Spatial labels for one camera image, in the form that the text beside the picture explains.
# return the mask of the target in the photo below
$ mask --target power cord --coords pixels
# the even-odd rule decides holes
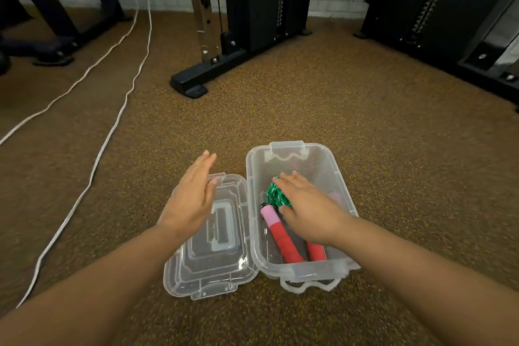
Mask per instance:
[[[97,61],[92,67],[95,67],[97,64],[99,64],[100,61],[102,61],[106,55],[108,55],[110,53],[110,51],[115,48],[117,45],[119,45],[123,39],[131,33],[131,31],[133,30],[133,27],[135,26],[135,22],[137,21],[137,14],[138,14],[138,11],[139,11],[139,0],[135,0],[135,3],[137,5],[137,8],[135,10],[135,17],[133,19],[133,24],[132,24],[132,28],[130,29],[130,31],[121,38],[121,40],[119,41],[118,44],[116,44],[115,46],[113,46],[112,48],[110,48],[110,50],[108,51],[107,54],[105,54],[99,61]],[[63,232],[64,228],[66,227],[66,225],[68,224],[68,222],[70,221],[70,219],[72,218],[72,216],[74,215],[74,212],[76,211],[76,208],[78,207],[79,203],[81,202],[81,200],[83,199],[83,197],[85,196],[85,194],[87,194],[88,190],[90,189],[90,187],[92,186],[92,182],[94,180],[94,175],[95,175],[95,171],[97,170],[97,167],[99,165],[99,161],[101,160],[101,156],[103,155],[103,152],[104,150],[107,148],[107,145],[108,145],[108,142],[110,141],[110,139],[112,138],[112,135],[115,131],[115,129],[117,128],[117,126],[119,125],[119,122],[120,122],[120,119],[121,119],[121,115],[122,113],[124,112],[125,108],[126,108],[126,105],[128,104],[128,96],[133,92],[133,90],[135,89],[135,81],[137,79],[137,77],[140,75],[141,71],[142,71],[142,67],[144,66],[144,63],[146,62],[146,59],[148,59],[148,55],[149,55],[149,45],[150,45],[150,42],[152,40],[152,12],[151,12],[151,8],[150,8],[150,5],[149,5],[149,0],[147,0],[147,4],[148,4],[148,20],[149,20],[149,33],[148,33],[148,43],[147,43],[147,46],[146,46],[146,55],[144,56],[144,59],[142,59],[142,62],[141,64],[139,65],[139,70],[137,71],[137,74],[133,77],[133,80],[132,80],[132,85],[131,85],[131,88],[129,91],[127,91],[126,93],[126,96],[125,96],[125,102],[124,104],[122,105],[121,109],[119,110],[119,113],[117,115],[117,119],[115,120],[115,123],[114,125],[112,126],[112,128],[110,129],[110,132],[108,133],[107,137],[105,138],[104,140],[104,143],[103,145],[101,146],[101,149],[99,150],[99,153],[97,155],[97,157],[95,158],[95,162],[94,162],[94,166],[92,167],[92,171],[90,172],[90,179],[88,181],[88,185],[87,187],[85,188],[85,190],[83,190],[83,192],[79,195],[78,199],[76,200],[76,202],[74,203],[72,209],[70,210],[70,212],[68,213],[67,217],[65,218],[65,220],[63,220],[63,223],[61,224],[61,226],[59,227],[59,229],[57,230],[57,232],[54,234],[54,237],[52,237],[52,239],[50,240],[49,244],[45,247],[45,249],[43,250],[42,254],[38,257],[38,261],[36,262],[36,267],[34,269],[34,275],[33,275],[33,278],[32,278],[32,281],[31,281],[31,284],[29,285],[29,288],[27,289],[27,292],[25,293],[25,295],[23,296],[22,300],[20,301],[20,303],[16,306],[16,309],[19,308],[24,302],[25,300],[27,299],[27,297],[29,297],[29,295],[31,294],[33,288],[34,288],[34,285],[36,284],[36,280],[38,279],[38,275],[39,275],[39,271],[40,271],[40,268],[42,266],[42,261],[43,261],[43,258],[47,255],[47,253],[49,252],[49,250],[51,250],[51,248],[53,247],[53,245],[55,244],[55,242],[58,240],[58,238],[60,237],[61,233]],[[85,75],[81,78],[81,80],[86,77],[86,74],[90,71],[90,69],[92,68],[90,67],[87,72],[85,73]],[[68,92],[70,92],[73,87],[79,83],[80,81],[77,81],[76,83],[74,83],[74,85],[68,90]]]
[[[42,113],[46,112],[49,110],[49,108],[56,102],[58,101],[59,99],[61,99],[62,97],[68,95],[72,89],[74,89],[76,87],[77,84],[79,84],[81,81],[83,81],[88,73],[90,73],[90,71],[96,67],[99,63],[101,63],[109,54],[110,52],[112,52],[112,50],[115,48],[115,47],[118,47],[126,37],[128,37],[130,35],[130,33],[132,33],[133,31],[133,28],[135,27],[135,23],[137,22],[137,15],[139,15],[139,10],[137,9],[135,11],[135,15],[133,16],[133,22],[131,24],[131,27],[130,27],[130,30],[128,30],[128,32],[126,32],[126,34],[124,34],[117,43],[115,43],[113,46],[111,46],[109,48],[109,50],[103,55],[101,56],[97,62],[95,62],[92,66],[90,66],[89,68],[87,68],[87,70],[85,71],[85,73],[82,75],[82,77],[77,80],[76,82],[74,82],[72,84],[72,86],[68,89],[68,91],[66,91],[65,93],[63,93],[62,95],[56,97],[53,101],[51,101],[49,103],[48,106],[46,106],[45,108],[43,108],[41,111],[38,111],[37,113],[34,113],[32,115],[30,115],[29,117],[25,118],[24,120],[22,120],[20,123],[18,123],[15,127],[13,127],[7,134],[5,134],[2,139],[0,139],[0,145],[2,145],[5,141],[7,141],[7,139],[12,136],[20,127],[22,127],[25,123],[27,123],[28,121],[36,118],[37,116],[41,115]]]

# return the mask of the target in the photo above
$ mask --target finger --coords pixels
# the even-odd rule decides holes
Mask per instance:
[[[283,206],[279,207],[279,212],[283,215],[283,218],[287,221],[289,226],[292,227],[292,225],[295,223],[296,217],[297,217],[297,215],[295,214],[295,211],[292,208],[290,208],[286,205],[283,205]]]
[[[308,182],[308,179],[306,179],[304,176],[302,176],[297,171],[292,171],[292,176],[297,179],[299,182],[301,182],[303,185],[310,185],[310,182]]]
[[[213,178],[205,187],[204,207],[209,208],[213,206],[214,194],[217,190],[218,178]]]
[[[198,156],[198,159],[193,162],[193,164],[187,169],[186,173],[182,177],[182,179],[191,179],[193,176],[193,173],[195,172],[198,165],[209,156],[209,151],[206,149],[200,156]]]
[[[283,194],[285,196],[287,196],[288,199],[290,199],[290,197],[293,195],[293,193],[295,192],[295,189],[296,187],[294,186],[293,183],[291,183],[289,180],[287,179],[283,179],[283,178],[272,178],[272,182],[274,182],[274,184],[281,189],[281,191],[283,192]]]
[[[217,154],[213,153],[211,156],[203,159],[193,172],[192,181],[200,185],[205,186],[207,184],[207,178],[209,177],[209,171],[217,160]]]
[[[293,175],[287,175],[283,172],[282,174],[279,175],[279,177],[281,179],[289,181],[292,185],[294,185],[297,188],[302,188],[304,186],[304,184],[299,179],[294,177]]]

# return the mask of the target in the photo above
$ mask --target plastic box lid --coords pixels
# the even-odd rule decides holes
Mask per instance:
[[[253,148],[245,160],[247,180],[214,174],[219,181],[209,220],[168,260],[164,287],[175,297],[193,300],[236,291],[258,271],[286,282],[341,279],[360,266],[346,254],[326,246],[325,261],[284,262],[260,213],[271,179],[297,170],[354,216],[357,210],[331,151],[302,141],[271,142]],[[305,241],[284,224],[300,254],[308,260]]]

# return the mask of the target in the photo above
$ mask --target clear plastic lid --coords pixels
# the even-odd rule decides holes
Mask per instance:
[[[235,174],[213,177],[219,181],[210,218],[164,267],[164,287],[175,297],[236,291],[258,273],[250,255],[247,181]]]

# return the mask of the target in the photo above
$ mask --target gym machine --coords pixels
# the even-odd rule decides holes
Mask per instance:
[[[357,36],[506,97],[519,94],[519,0],[365,1],[370,7]]]
[[[171,77],[179,93],[198,98],[204,83],[306,29],[310,0],[227,0],[228,32],[217,47],[211,0],[192,0],[202,62]]]
[[[127,17],[120,6],[119,0],[100,0],[101,9],[95,19],[76,27],[59,0],[32,0],[38,8],[56,38],[51,42],[26,41],[8,39],[0,35],[0,51],[2,60],[8,61],[11,56],[32,56],[36,58],[35,65],[65,66],[74,61],[72,54],[95,39],[103,32],[120,21],[127,21]],[[18,0],[2,0],[3,19],[0,20],[4,29],[31,19]]]

